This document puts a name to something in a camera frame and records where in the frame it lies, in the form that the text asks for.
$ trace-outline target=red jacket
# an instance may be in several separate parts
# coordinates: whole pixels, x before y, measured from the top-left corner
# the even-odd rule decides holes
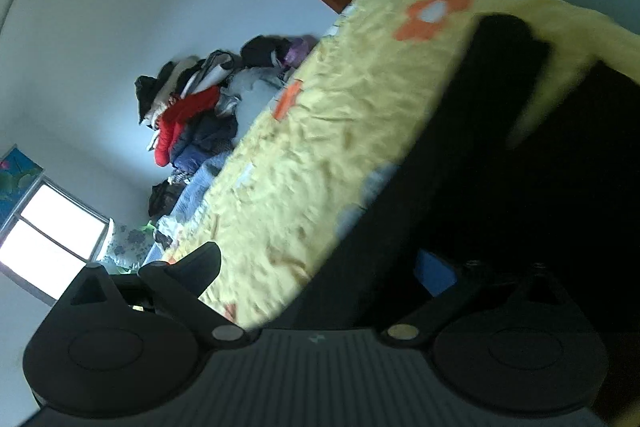
[[[203,92],[190,94],[183,100],[178,100],[168,108],[158,121],[160,136],[156,145],[156,164],[164,167],[169,163],[169,151],[182,133],[185,124],[202,111],[213,108],[220,99],[220,88],[209,87]]]

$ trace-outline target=blanket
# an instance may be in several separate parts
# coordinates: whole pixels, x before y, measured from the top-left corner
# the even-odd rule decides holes
[[[638,36],[560,0],[354,0],[296,71],[278,119],[258,116],[165,260],[216,241],[222,270],[200,299],[245,328],[278,315],[366,206],[372,178],[402,161],[478,19],[496,12],[553,47],[513,144],[598,58],[640,79]]]

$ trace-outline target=metal screw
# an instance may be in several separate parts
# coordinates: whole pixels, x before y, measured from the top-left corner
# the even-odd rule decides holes
[[[420,334],[420,330],[411,324],[395,324],[386,333],[396,341],[412,341]]]
[[[211,334],[217,341],[233,342],[239,341],[242,338],[244,330],[234,324],[228,324],[218,326],[215,330],[211,331]]]

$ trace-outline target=ribbed gray panel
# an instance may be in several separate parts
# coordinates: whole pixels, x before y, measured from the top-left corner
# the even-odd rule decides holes
[[[182,396],[156,410],[118,420],[45,410],[28,427],[533,425],[604,423],[588,410],[523,420],[478,409],[444,387],[419,352],[383,346],[367,330],[266,330],[251,346],[217,352]]]

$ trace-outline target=window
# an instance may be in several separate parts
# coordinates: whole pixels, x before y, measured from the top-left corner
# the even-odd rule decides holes
[[[9,277],[53,303],[95,259],[109,221],[43,178],[0,236],[0,263]]]

